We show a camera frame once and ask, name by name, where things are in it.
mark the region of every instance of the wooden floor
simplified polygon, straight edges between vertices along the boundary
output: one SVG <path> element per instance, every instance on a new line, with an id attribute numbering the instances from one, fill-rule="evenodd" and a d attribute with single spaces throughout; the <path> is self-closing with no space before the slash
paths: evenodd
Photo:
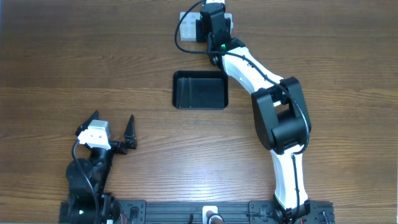
<path id="1" fill-rule="evenodd" d="M 94 110 L 117 140 L 136 117 L 138 149 L 116 156 L 108 179 L 117 198 L 272 199 L 271 154 L 235 80 L 223 111 L 172 106 L 175 71 L 215 70 L 174 46 L 179 12 L 193 3 L 2 2 L 0 222 L 58 221 L 74 133 Z M 337 223 L 396 222 L 397 10 L 395 0 L 227 0 L 233 35 L 303 86 L 313 125 L 305 187 L 310 199 L 334 203 Z"/>

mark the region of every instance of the wooden table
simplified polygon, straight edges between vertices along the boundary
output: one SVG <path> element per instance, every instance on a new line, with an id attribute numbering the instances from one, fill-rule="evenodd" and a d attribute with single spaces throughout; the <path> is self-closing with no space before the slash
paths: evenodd
<path id="1" fill-rule="evenodd" d="M 57 222 L 74 133 L 94 110 L 117 140 L 136 117 L 138 149 L 116 156 L 108 179 L 117 198 L 272 199 L 271 155 L 235 80 L 223 111 L 172 106 L 175 71 L 216 70 L 174 46 L 179 12 L 193 3 L 2 2 L 0 222 Z M 313 125 L 305 187 L 334 202 L 337 223 L 396 222 L 397 9 L 394 0 L 227 1 L 233 35 L 303 86 Z"/>

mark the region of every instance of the cable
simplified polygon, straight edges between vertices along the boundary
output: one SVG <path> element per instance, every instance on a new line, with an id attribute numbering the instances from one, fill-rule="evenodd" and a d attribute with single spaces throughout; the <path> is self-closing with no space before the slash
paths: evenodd
<path id="1" fill-rule="evenodd" d="M 185 19 L 185 17 L 188 15 L 188 13 L 190 11 L 192 11 L 192 9 L 194 9 L 195 7 L 197 7 L 201 3 L 204 3 L 204 1 L 201 0 L 201 1 L 198 1 L 197 3 L 195 3 L 187 12 L 185 12 L 185 14 L 181 17 L 180 21 L 178 22 L 177 28 L 175 29 L 175 33 L 174 33 L 174 42 L 175 42 L 175 45 L 177 46 L 177 48 L 180 49 L 182 52 L 189 53 L 189 54 L 231 55 L 231 56 L 235 56 L 237 58 L 241 58 L 242 60 L 247 61 L 253 68 L 255 68 L 267 82 L 270 82 L 271 84 L 273 84 L 274 86 L 276 86 L 277 88 L 282 90 L 286 94 L 286 96 L 291 100 L 293 105 L 298 109 L 298 112 L 300 113 L 300 115 L 301 115 L 301 117 L 303 118 L 303 121 L 304 121 L 304 126 L 305 126 L 305 144 L 304 144 L 303 148 L 299 152 L 293 152 L 293 154 L 295 154 L 295 155 L 302 154 L 307 149 L 309 141 L 310 141 L 310 128 L 308 127 L 308 122 L 307 122 L 307 119 L 304 116 L 303 110 L 301 109 L 301 107 L 297 103 L 297 101 L 292 97 L 292 95 L 290 95 L 289 91 L 287 91 L 279 83 L 276 83 L 276 82 L 272 81 L 271 79 L 269 79 L 268 76 L 266 74 L 264 74 L 261 71 L 261 69 L 255 63 L 253 63 L 251 60 L 246 58 L 244 55 L 238 55 L 238 54 L 234 54 L 234 53 L 231 53 L 231 52 L 220 52 L 220 51 L 185 50 L 178 44 L 178 40 L 177 40 L 178 30 L 180 29 L 180 25 L 181 25 L 182 21 Z"/>
<path id="2" fill-rule="evenodd" d="M 301 109 L 300 105 L 293 98 L 293 96 L 290 95 L 289 91 L 287 91 L 281 84 L 276 83 L 276 82 L 272 81 L 271 79 L 269 79 L 268 76 L 266 74 L 264 74 L 261 71 L 261 69 L 255 63 L 253 63 L 251 60 L 246 58 L 244 55 L 238 55 L 238 54 L 234 54 L 234 53 L 231 53 L 231 52 L 220 52 L 220 51 L 211 51 L 210 52 L 210 51 L 185 50 L 178 44 L 177 35 L 178 35 L 178 30 L 180 29 L 180 25 L 181 25 L 182 21 L 185 19 L 185 17 L 188 15 L 188 13 L 192 11 L 192 9 L 194 9 L 195 7 L 197 7 L 201 3 L 205 3 L 205 1 L 201 0 L 201 1 L 198 1 L 197 3 L 195 3 L 187 12 L 185 12 L 185 14 L 181 17 L 180 21 L 178 22 L 177 28 L 175 29 L 175 33 L 174 33 L 174 42 L 175 42 L 175 45 L 177 46 L 177 48 L 179 50 L 181 50 L 182 52 L 189 53 L 189 54 L 231 55 L 231 56 L 235 56 L 237 58 L 241 58 L 242 60 L 247 61 L 253 68 L 255 68 L 260 73 L 260 75 L 266 81 L 270 82 L 271 84 L 273 84 L 274 86 L 276 86 L 278 89 L 282 90 L 286 94 L 286 96 L 291 100 L 293 106 L 295 106 L 298 109 L 298 112 L 300 113 L 301 117 L 303 118 L 304 125 L 305 125 L 305 144 L 304 144 L 303 148 L 299 152 L 293 152 L 292 153 L 295 188 L 296 188 L 296 192 L 297 192 L 297 208 L 296 208 L 297 211 L 296 211 L 296 214 L 295 214 L 294 218 L 292 219 L 292 223 L 294 224 L 295 221 L 296 221 L 296 216 L 298 215 L 299 210 L 300 210 L 299 183 L 298 183 L 298 180 L 297 180 L 297 168 L 296 168 L 296 162 L 295 162 L 295 155 L 302 154 L 303 152 L 305 152 L 305 150 L 308 147 L 308 144 L 309 144 L 309 141 L 310 141 L 310 128 L 308 127 L 307 119 L 305 118 L 303 110 Z"/>
<path id="3" fill-rule="evenodd" d="M 79 139 L 76 139 L 76 141 L 75 141 L 75 143 L 74 143 L 74 145 L 72 147 L 72 157 L 73 157 L 73 160 L 75 161 L 77 169 L 80 172 L 81 177 L 85 180 L 87 187 L 90 189 L 90 192 L 93 195 L 94 203 L 95 203 L 94 224 L 98 224 L 98 215 L 99 215 L 100 203 L 98 202 L 98 198 L 97 198 L 97 196 L 95 194 L 93 186 L 91 185 L 90 181 L 88 180 L 88 178 L 87 178 L 87 176 L 85 174 L 85 171 L 83 170 L 83 168 L 81 167 L 81 165 L 79 163 L 79 160 L 76 158 L 75 151 L 76 151 L 77 145 L 79 145 Z"/>

